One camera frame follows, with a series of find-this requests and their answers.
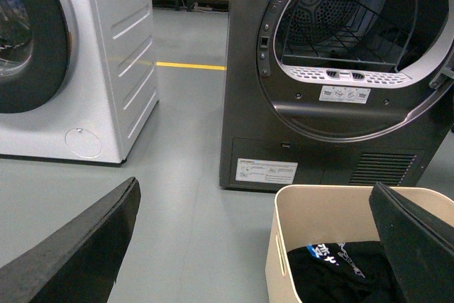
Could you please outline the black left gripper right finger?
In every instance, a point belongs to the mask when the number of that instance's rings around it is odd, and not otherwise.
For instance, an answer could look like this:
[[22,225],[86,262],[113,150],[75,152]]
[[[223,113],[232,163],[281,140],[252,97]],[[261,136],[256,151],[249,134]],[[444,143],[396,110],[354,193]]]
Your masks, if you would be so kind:
[[453,200],[380,182],[370,198],[387,259],[407,302],[453,301]]

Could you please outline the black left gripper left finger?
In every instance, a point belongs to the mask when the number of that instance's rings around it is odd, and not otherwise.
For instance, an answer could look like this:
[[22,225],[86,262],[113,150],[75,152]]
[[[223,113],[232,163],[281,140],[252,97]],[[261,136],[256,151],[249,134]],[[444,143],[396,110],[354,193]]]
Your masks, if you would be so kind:
[[107,302],[140,206],[130,177],[1,267],[2,302]]

